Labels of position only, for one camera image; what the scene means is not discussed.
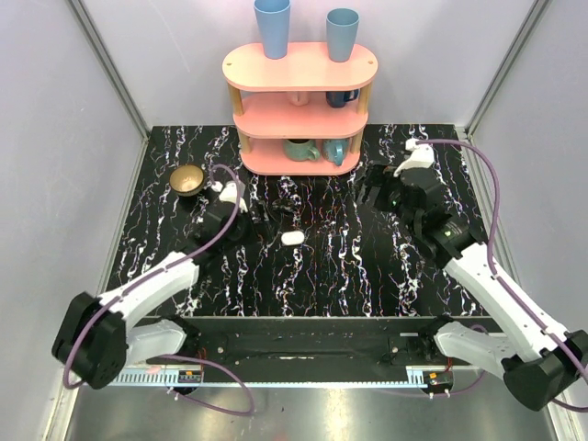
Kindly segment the white oval case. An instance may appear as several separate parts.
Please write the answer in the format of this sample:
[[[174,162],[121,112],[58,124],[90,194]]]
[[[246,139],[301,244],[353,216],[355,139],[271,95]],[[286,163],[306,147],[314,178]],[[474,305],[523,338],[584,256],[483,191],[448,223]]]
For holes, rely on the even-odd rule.
[[[304,243],[305,234],[303,231],[283,232],[280,240],[284,246],[297,246]]]

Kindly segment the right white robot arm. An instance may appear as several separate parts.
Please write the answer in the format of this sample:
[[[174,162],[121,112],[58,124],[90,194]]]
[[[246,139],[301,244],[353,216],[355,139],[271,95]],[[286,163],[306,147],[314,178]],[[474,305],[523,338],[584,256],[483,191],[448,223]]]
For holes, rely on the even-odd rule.
[[[420,254],[446,271],[486,310],[502,338],[442,316],[419,332],[418,356],[428,364],[456,358],[501,379],[527,409],[540,411],[581,376],[587,366],[587,333],[570,332],[514,283],[482,237],[442,201],[430,168],[395,172],[373,164],[356,185],[356,199],[395,214]]]

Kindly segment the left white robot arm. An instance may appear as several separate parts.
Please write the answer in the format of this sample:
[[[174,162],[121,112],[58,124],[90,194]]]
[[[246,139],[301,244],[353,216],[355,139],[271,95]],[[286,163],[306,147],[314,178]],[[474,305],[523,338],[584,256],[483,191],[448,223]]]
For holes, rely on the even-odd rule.
[[[174,316],[148,325],[141,320],[195,285],[222,256],[268,240],[276,230],[277,218],[263,202],[213,202],[195,233],[145,274],[96,297],[75,296],[53,342],[53,357],[95,390],[126,366],[150,358],[191,362],[198,354],[195,326]]]

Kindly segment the light blue ceramic mug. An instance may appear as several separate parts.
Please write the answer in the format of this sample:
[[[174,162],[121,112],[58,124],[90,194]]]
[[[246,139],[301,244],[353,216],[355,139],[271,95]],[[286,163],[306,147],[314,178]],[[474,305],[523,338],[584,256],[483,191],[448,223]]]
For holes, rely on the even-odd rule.
[[[347,145],[347,139],[324,140],[322,144],[322,155],[327,161],[336,166],[341,166],[346,156]]]

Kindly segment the green ceramic mug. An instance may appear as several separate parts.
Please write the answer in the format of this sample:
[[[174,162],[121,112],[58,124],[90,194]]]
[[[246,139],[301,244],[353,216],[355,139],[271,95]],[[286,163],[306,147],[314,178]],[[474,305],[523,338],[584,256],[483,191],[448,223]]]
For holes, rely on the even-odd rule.
[[[290,160],[296,162],[318,161],[321,157],[314,140],[284,140],[283,151]]]

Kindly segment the dark blue mug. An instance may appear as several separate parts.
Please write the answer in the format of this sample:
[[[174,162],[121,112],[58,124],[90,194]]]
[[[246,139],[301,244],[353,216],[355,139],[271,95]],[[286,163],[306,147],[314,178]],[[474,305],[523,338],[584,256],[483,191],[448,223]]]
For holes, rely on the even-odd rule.
[[[348,102],[351,102],[359,97],[360,90],[350,91],[329,91],[325,93],[327,104],[332,108],[342,108]]]

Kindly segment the pink three-tier wooden shelf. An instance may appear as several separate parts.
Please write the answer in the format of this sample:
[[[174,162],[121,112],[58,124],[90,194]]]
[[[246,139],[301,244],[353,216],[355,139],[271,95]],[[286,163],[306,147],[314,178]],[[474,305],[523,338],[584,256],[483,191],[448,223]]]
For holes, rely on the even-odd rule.
[[[292,42],[287,55],[272,60],[259,43],[229,52],[222,72],[229,87],[233,121],[243,165],[257,175],[343,175],[359,162],[368,105],[378,71],[376,55],[355,45],[346,62],[329,58],[324,42]],[[325,93],[359,89],[345,107],[332,108]],[[287,92],[307,91],[310,101],[296,107]],[[320,158],[296,162],[283,151],[283,141],[347,139],[341,166]]]

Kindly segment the pink mug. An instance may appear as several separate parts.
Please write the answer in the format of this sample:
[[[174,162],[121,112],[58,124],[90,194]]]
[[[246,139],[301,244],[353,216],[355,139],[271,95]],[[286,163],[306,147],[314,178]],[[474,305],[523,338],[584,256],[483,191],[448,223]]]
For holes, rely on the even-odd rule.
[[[306,106],[310,101],[310,94],[307,91],[287,92],[288,102],[296,107]]]

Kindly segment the right light blue tumbler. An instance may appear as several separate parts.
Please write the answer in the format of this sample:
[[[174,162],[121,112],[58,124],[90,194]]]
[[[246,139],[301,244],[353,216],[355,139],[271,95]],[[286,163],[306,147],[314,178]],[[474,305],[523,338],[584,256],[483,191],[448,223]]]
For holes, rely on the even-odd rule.
[[[359,14],[349,8],[336,8],[326,16],[326,42],[334,62],[346,62],[356,43]]]

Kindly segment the light blue tumbler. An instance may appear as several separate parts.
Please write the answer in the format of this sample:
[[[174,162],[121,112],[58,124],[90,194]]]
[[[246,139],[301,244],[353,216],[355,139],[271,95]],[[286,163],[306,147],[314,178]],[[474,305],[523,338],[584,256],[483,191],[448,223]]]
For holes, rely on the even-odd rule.
[[[326,16],[326,42],[334,62],[346,62],[356,43],[359,14],[349,8],[336,8]]]
[[[288,51],[289,0],[255,0],[254,11],[264,54],[277,60]]]

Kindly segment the left light blue tumbler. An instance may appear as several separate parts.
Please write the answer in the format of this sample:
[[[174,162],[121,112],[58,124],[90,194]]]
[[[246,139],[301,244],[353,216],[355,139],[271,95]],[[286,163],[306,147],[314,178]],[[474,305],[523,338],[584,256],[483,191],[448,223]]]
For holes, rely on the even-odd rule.
[[[255,0],[254,11],[264,54],[277,60],[288,51],[289,0]]]

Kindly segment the black mounting base plate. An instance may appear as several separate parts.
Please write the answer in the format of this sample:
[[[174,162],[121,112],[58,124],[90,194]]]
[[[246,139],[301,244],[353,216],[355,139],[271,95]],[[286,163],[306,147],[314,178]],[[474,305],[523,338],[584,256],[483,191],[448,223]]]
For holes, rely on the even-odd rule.
[[[182,317],[167,316],[185,328],[187,348],[227,367],[268,362],[366,361],[371,365],[424,364],[447,367],[426,336],[436,318],[367,317]]]

